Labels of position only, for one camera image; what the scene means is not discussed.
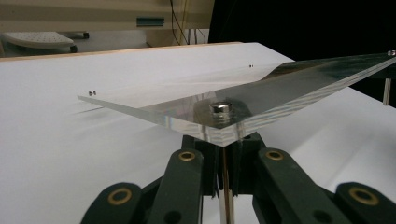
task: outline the vertical metal shaft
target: vertical metal shaft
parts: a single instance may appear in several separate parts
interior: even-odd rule
[[[222,176],[223,190],[219,191],[220,223],[234,224],[233,220],[233,191],[229,186],[227,149],[222,149]]]
[[[383,105],[389,105],[389,98],[390,98],[390,84],[392,83],[392,79],[386,78],[385,79],[385,89],[384,89],[384,99]]]

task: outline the white table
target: white table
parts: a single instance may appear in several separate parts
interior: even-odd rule
[[[225,44],[3,59],[0,223],[79,223],[103,189],[118,182],[145,187],[180,149],[181,133],[82,102],[79,93],[232,67],[260,51]],[[212,64],[203,68],[204,60]],[[326,189],[357,181],[396,202],[395,127],[393,107],[346,88],[259,134]],[[218,211],[219,202],[205,197],[204,223],[219,223]],[[258,223],[251,197],[235,199],[235,220]]]

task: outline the brass ring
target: brass ring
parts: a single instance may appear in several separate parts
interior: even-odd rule
[[[278,152],[278,151],[267,151],[265,153],[265,156],[268,157],[269,159],[273,160],[273,161],[281,161],[283,160],[283,154]]]
[[[360,203],[364,203],[367,205],[377,205],[379,203],[378,198],[367,189],[361,189],[353,187],[349,190],[350,196]],[[363,198],[360,194],[364,194],[364,196],[368,196],[367,198]]]
[[[122,199],[115,199],[114,196],[118,193],[126,193],[125,197]],[[116,189],[108,195],[108,202],[113,205],[121,205],[123,203],[128,202],[132,198],[132,192],[130,189],[122,188]]]
[[[178,154],[178,158],[182,161],[192,161],[195,159],[195,154],[189,151],[184,151]]]

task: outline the metal screw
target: metal screw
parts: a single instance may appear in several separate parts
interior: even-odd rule
[[[232,111],[232,104],[229,102],[221,101],[210,104],[210,111],[214,114],[230,113]]]
[[[396,50],[388,51],[388,56],[395,56],[395,55],[396,55]]]

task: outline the transparent acrylic sheet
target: transparent acrylic sheet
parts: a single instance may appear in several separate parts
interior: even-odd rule
[[[395,62],[383,53],[259,64],[78,98],[224,147]],[[220,101],[233,105],[227,119],[210,111]]]

